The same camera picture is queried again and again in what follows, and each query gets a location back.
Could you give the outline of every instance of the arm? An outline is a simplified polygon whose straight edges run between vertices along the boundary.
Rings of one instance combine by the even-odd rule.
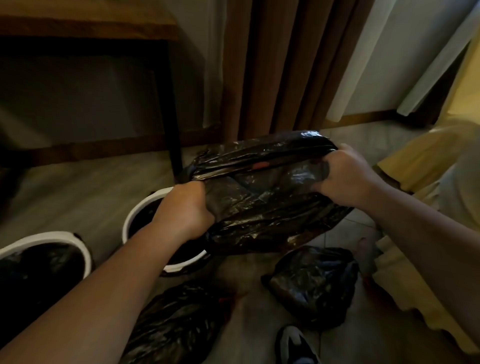
[[[315,189],[370,215],[480,345],[480,235],[387,185],[347,145],[324,159],[330,175]]]
[[[0,363],[118,363],[163,267],[214,222],[204,185],[177,185],[153,221],[0,351]]]

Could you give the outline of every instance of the wall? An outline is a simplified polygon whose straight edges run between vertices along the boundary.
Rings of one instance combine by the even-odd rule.
[[[180,27],[170,59],[183,131],[203,122],[208,1],[164,1]],[[0,57],[0,85],[0,138],[12,147],[162,133],[152,75],[134,58]]]
[[[397,0],[345,114],[396,109],[476,2]]]

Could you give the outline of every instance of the sneaker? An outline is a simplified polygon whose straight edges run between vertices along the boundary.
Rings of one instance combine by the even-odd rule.
[[[315,350],[295,326],[285,326],[276,335],[277,364],[320,364]]]

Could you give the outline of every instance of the curtain fold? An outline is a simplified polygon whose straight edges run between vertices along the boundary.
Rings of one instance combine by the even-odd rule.
[[[320,129],[374,0],[228,0],[224,141]]]

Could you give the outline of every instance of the person's left hand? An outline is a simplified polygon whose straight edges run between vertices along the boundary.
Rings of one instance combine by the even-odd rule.
[[[202,236],[215,222],[205,205],[203,182],[177,184],[162,200],[151,222],[183,244]]]

